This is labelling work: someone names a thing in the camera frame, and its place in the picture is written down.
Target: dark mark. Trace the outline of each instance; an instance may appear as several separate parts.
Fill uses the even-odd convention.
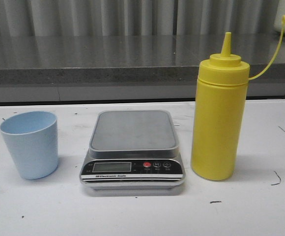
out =
[[[281,178],[280,178],[280,176],[277,174],[277,172],[275,172],[275,174],[276,174],[276,176],[279,178],[279,183],[274,183],[274,184],[272,184],[272,186],[278,185],[278,184],[281,183]]]
[[[279,128],[280,128],[283,132],[285,132],[285,130],[284,130],[284,129],[282,129],[280,126],[279,126]]]

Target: kitchen scale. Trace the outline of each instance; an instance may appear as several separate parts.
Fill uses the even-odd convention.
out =
[[[169,112],[99,114],[80,172],[85,186],[94,190],[172,189],[184,178]]]

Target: white tabletop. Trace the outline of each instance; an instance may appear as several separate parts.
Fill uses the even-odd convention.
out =
[[[285,235],[285,100],[246,102],[234,174],[219,182],[190,168],[194,106],[0,107],[0,123],[16,113],[55,113],[60,156],[50,176],[21,179],[0,135],[0,235]],[[171,113],[186,171],[179,195],[93,197],[84,191],[79,172],[98,113],[126,109]]]

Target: squeeze bottle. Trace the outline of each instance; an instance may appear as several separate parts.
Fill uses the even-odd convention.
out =
[[[285,15],[277,49],[269,64],[249,78],[250,65],[231,54],[231,32],[226,32],[220,54],[199,65],[191,166],[199,176],[224,180],[233,174],[249,80],[262,75],[274,61],[284,33]]]

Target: light blue plastic cup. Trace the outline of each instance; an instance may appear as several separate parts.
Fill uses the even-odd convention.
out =
[[[0,131],[22,178],[42,178],[57,168],[57,117],[54,114],[22,113],[6,119]]]

